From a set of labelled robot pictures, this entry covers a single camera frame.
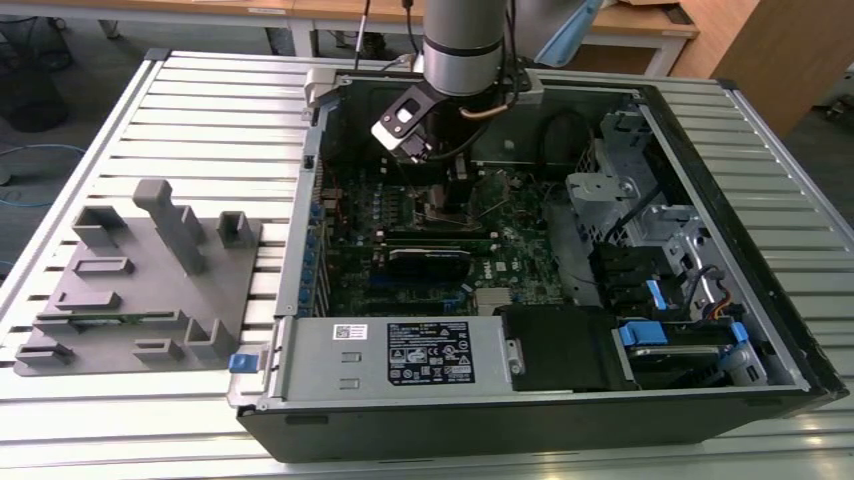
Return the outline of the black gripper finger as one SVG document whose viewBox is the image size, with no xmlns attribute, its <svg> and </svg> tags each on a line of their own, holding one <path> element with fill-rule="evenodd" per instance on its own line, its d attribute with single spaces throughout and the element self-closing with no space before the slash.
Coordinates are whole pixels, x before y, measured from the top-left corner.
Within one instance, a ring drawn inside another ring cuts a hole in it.
<svg viewBox="0 0 854 480">
<path fill-rule="evenodd" d="M 443 214 L 455 221 L 464 219 L 476 179 L 451 173 L 443 185 Z"/>
</svg>

